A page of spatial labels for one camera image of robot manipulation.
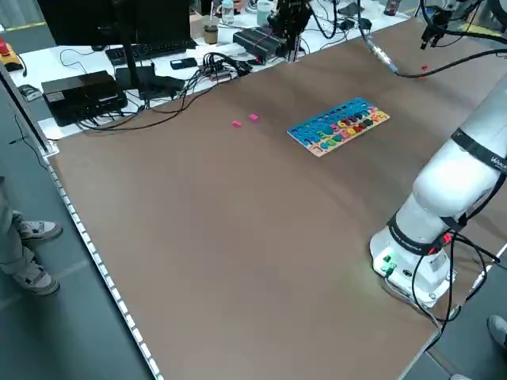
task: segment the yellow object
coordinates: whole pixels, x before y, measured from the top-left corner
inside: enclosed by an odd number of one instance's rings
[[[9,54],[8,55],[0,55],[0,61],[4,64],[4,66],[7,63],[17,63],[18,65],[21,65],[21,61],[17,57],[16,53],[12,49],[12,47],[7,44],[7,47],[9,48]]]
[[[33,28],[34,26],[42,26],[42,25],[46,25],[46,23],[45,22],[35,22],[33,24],[27,24],[27,25],[22,25],[22,26],[13,26],[12,28],[7,28],[6,31],[12,32],[13,30],[28,29],[28,28]]]
[[[459,27],[461,30],[465,31],[468,28],[468,23],[463,24]],[[470,28],[468,29],[468,32],[474,32],[474,33],[481,33],[481,34],[487,34],[489,36],[498,36],[501,37],[501,33],[497,32],[496,30],[491,30],[488,28],[483,28],[482,26],[477,25],[470,25]]]

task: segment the sneaker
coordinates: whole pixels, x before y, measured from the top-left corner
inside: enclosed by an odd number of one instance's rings
[[[59,288],[59,282],[53,279],[35,259],[22,272],[13,275],[14,280],[27,291],[35,295],[50,295]]]
[[[21,240],[44,240],[54,238],[62,232],[62,227],[53,222],[28,222],[22,220],[17,225]]]
[[[495,342],[507,348],[507,322],[498,315],[492,315],[487,320],[488,330]]]

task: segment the brown mat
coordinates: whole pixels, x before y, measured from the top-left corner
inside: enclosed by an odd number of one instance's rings
[[[375,38],[412,72],[483,49],[420,51],[421,30]],[[222,85],[159,127],[66,139],[54,163],[165,378],[392,379],[433,327],[382,290],[369,239],[505,72],[486,58],[396,78],[354,40]],[[391,120],[323,158],[286,133],[357,96]],[[468,228],[493,251],[505,205]],[[457,287],[476,269],[464,260]]]

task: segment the cup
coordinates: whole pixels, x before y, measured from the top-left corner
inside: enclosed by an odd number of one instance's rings
[[[215,19],[205,20],[203,23],[204,28],[204,42],[206,44],[216,44],[219,39],[218,21]]]
[[[268,25],[268,15],[273,9],[273,2],[268,0],[259,0],[257,2],[257,25],[265,26]]]

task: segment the gray floor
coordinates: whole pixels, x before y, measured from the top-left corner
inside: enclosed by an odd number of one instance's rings
[[[404,0],[400,10],[411,11],[416,4],[417,0]],[[45,26],[2,36],[20,53],[54,46]],[[151,378],[53,183],[27,146],[22,142],[8,145],[20,135],[9,110],[3,109],[3,96],[0,93],[0,174],[7,178],[11,202],[30,218],[58,220],[65,233],[34,247],[62,283],[56,296],[28,297],[0,275],[0,331],[5,352],[0,355],[0,378]],[[31,108],[39,120],[50,116],[42,100]],[[507,272],[494,268],[481,292],[448,326],[433,353],[435,359],[422,355],[406,379],[446,380],[457,372],[474,380],[507,378],[507,360],[492,343],[485,324],[493,313],[507,317],[505,288]]]
[[[0,173],[13,207],[27,218],[63,224],[56,240],[34,245],[58,294],[28,296],[0,274],[0,378],[9,380],[150,379],[54,184],[23,143],[0,91]]]

